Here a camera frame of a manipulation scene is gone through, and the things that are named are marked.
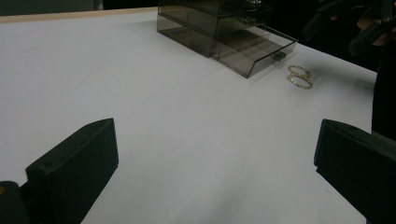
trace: white table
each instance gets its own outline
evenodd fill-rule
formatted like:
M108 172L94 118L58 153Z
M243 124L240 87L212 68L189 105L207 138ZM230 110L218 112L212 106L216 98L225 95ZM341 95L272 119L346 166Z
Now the white table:
M311 70L312 90L286 80ZM156 12L0 24L0 180L114 118L120 167L83 223L363 224L313 164L322 119L371 130L375 73L298 45L244 78Z

